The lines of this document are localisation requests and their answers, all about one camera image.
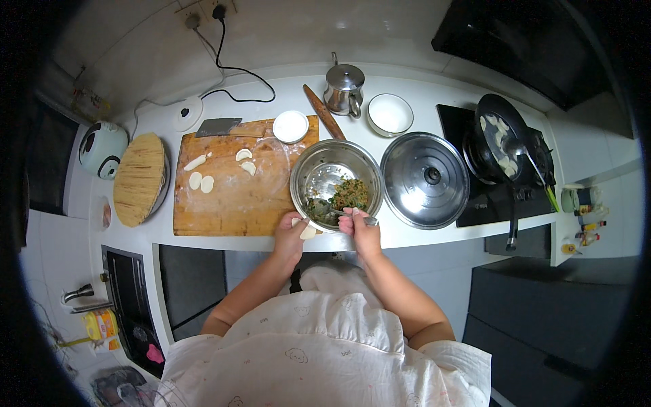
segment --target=frying pan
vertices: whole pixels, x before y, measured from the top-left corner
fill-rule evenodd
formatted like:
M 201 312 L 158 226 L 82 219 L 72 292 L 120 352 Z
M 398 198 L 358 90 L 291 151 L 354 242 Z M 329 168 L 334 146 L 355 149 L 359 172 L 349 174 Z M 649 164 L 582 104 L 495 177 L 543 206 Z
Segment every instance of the frying pan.
M 486 170 L 495 182 L 502 182 L 510 187 L 511 190 L 511 223 L 508 230 L 508 239 L 506 240 L 506 250 L 513 251 L 516 249 L 518 241 L 518 217 L 516 215 L 516 191 L 520 186 L 531 185 L 533 181 L 533 168 L 527 166 L 522 157 L 510 157 L 518 163 L 518 171 L 511 177 L 507 176 L 497 163 L 495 154 L 495 134 L 482 130 L 480 117 L 491 115 L 502 118 L 502 121 L 509 127 L 505 137 L 515 137 L 519 139 L 530 151 L 533 151 L 533 140 L 529 133 L 524 119 L 518 113 L 508 100 L 496 94 L 485 94 L 477 105 L 475 110 L 475 144 L 479 159 L 486 166 Z

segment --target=woman's left hand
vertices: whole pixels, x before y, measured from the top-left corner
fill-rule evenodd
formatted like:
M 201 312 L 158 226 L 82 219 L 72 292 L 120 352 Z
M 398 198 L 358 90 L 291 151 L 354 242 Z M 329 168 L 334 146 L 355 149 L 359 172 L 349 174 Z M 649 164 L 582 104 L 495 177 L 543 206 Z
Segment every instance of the woman's left hand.
M 296 227 L 292 228 L 292 219 L 294 218 L 303 221 L 296 223 Z M 303 256 L 304 240 L 301 239 L 301 233 L 307 227 L 308 221 L 307 218 L 303 219 L 298 212 L 289 212 L 283 216 L 275 231 L 276 242 L 272 255 L 278 256 L 288 266 L 291 266 L 292 271 Z

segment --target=bamboo steamer lid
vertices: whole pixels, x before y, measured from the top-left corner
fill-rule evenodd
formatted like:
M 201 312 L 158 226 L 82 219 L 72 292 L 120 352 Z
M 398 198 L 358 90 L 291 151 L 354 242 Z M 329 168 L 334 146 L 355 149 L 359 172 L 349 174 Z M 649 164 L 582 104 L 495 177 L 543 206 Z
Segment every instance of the bamboo steamer lid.
M 113 182 L 113 205 L 122 224 L 136 227 L 149 215 L 164 168 L 165 150 L 156 134 L 139 135 L 129 144 Z

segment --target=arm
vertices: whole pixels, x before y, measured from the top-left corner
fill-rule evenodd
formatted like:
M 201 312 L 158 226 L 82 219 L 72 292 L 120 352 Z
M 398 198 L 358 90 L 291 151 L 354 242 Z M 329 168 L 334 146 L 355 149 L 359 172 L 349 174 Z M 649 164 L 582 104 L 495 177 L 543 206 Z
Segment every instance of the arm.
M 300 235 L 307 222 L 299 222 L 292 228 L 292 218 L 301 219 L 301 216 L 298 212 L 283 216 L 275 232 L 271 256 L 217 304 L 208 315 L 200 335 L 224 336 L 244 314 L 278 295 L 303 255 Z
M 453 341 L 452 326 L 437 303 L 382 253 L 380 227 L 366 226 L 363 218 L 368 214 L 362 211 L 344 210 L 352 212 L 353 218 L 339 217 L 339 228 L 354 237 L 373 290 L 385 308 L 400 318 L 409 346 L 418 349 L 429 342 Z

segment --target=rolling pin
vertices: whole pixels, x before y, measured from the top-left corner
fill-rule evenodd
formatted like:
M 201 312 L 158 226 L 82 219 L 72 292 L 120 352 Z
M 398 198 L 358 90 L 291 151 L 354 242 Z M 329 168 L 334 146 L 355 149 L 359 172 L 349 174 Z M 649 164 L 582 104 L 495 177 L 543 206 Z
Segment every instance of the rolling pin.
M 325 128 L 327 128 L 327 130 L 332 135 L 332 138 L 345 140 L 346 138 L 344 137 L 344 132 L 341 131 L 341 128 L 339 128 L 339 125 L 337 122 L 335 122 L 335 118 L 332 117 L 332 113 L 330 113 L 330 110 L 327 109 L 326 105 L 321 102 L 321 99 L 316 97 L 309 86 L 303 85 L 303 90 L 305 91 L 308 100 L 312 104 L 316 115 L 321 118 L 321 121 L 324 123 Z

